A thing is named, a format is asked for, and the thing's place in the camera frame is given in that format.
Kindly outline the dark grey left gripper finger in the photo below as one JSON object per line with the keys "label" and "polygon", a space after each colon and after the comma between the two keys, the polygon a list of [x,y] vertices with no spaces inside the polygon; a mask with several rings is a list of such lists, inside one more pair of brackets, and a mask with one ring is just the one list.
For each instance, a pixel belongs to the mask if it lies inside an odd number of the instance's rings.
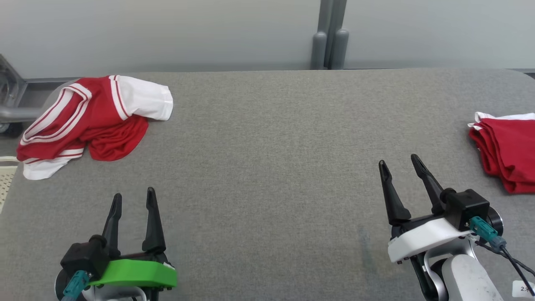
{"label": "dark grey left gripper finger", "polygon": [[166,251],[166,240],[157,196],[153,187],[147,189],[146,208],[148,210],[148,219],[145,240],[142,242],[142,251],[154,254],[164,253]]}
{"label": "dark grey left gripper finger", "polygon": [[118,248],[118,227],[119,220],[122,217],[122,195],[116,193],[105,221],[102,236],[107,240],[107,248],[110,257],[120,257],[121,253]]}

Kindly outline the white band right gripper body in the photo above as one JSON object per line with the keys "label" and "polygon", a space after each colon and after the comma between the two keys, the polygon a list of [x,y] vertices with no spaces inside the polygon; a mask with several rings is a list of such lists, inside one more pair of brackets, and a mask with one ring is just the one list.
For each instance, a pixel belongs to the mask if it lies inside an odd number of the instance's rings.
{"label": "white band right gripper body", "polygon": [[433,219],[413,230],[401,234],[401,227],[390,225],[391,239],[388,242],[388,255],[392,263],[403,261],[413,255],[465,237],[468,231],[460,231],[445,218]]}

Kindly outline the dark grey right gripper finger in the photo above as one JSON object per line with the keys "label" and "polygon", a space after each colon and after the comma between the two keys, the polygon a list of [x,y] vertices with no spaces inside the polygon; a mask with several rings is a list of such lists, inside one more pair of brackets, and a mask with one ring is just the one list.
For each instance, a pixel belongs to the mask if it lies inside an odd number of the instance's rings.
{"label": "dark grey right gripper finger", "polygon": [[424,187],[426,188],[426,192],[432,204],[432,214],[435,216],[443,215],[445,212],[445,204],[440,199],[440,194],[443,192],[442,186],[417,154],[411,154],[410,158],[417,176],[422,180]]}
{"label": "dark grey right gripper finger", "polygon": [[411,213],[401,202],[393,185],[392,174],[384,160],[380,160],[379,170],[388,223],[392,227],[399,226],[412,218]]}

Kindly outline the green band left gripper body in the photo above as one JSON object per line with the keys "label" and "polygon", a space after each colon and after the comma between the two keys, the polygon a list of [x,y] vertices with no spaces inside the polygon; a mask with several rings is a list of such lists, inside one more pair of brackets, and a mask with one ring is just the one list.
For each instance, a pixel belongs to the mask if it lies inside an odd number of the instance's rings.
{"label": "green band left gripper body", "polygon": [[100,278],[92,278],[89,286],[138,286],[140,288],[172,289],[178,284],[178,273],[164,253],[136,253],[108,263]]}

